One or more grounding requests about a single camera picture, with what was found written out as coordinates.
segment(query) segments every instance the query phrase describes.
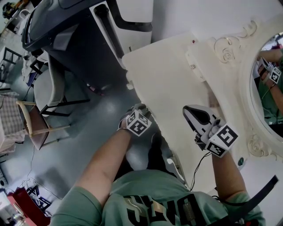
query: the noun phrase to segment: gray floor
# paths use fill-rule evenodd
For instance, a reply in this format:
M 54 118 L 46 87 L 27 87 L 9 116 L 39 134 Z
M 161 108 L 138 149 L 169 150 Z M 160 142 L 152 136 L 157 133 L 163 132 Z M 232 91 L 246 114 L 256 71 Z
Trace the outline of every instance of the gray floor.
M 21 77 L 22 62 L 20 61 L 9 74 L 13 91 L 23 99 L 28 87 Z M 65 107 L 59 112 L 72 112 L 69 117 L 49 117 L 48 122 L 53 127 L 65 124 L 72 126 L 64 131 L 50 133 L 48 141 L 61 139 L 41 150 L 35 150 L 30 178 L 34 178 L 60 198 L 69 191 L 76 179 L 90 161 L 95 151 L 116 131 L 120 117 L 135 103 L 139 103 L 134 90 L 128 90 L 125 83 L 116 84 L 105 90 L 105 96 L 92 93 L 86 86 L 66 73 L 66 97 L 68 101 L 90 98 L 89 103 Z M 33 101 L 33 88 L 30 89 L 28 101 Z M 134 137 L 132 146 L 127 152 L 127 159 L 134 170 L 145 169 L 148 162 L 148 150 L 151 136 L 158 131 L 154 123 L 141 137 Z M 169 157 L 171 151 L 163 142 L 164 157 Z M 28 136 L 24 144 L 17 144 L 16 151 L 8 160 L 2 163 L 1 169 L 9 183 L 9 188 L 15 189 L 27 179 L 31 169 L 33 145 Z

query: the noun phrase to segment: black pants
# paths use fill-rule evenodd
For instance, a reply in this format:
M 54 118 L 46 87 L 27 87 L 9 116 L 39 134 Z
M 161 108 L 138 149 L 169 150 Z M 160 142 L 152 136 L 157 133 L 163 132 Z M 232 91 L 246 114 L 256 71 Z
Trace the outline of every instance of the black pants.
M 166 169 L 165 162 L 162 157 L 162 151 L 160 147 L 152 146 L 149 150 L 149 163 L 147 164 L 147 169 L 149 170 L 160 170 L 165 173 L 171 174 L 172 176 L 176 177 L 175 174 L 169 172 Z M 125 175 L 126 173 L 133 171 L 133 168 L 130 166 L 129 162 L 124 158 L 121 166 L 117 172 L 115 180 L 120 178 L 121 176 Z

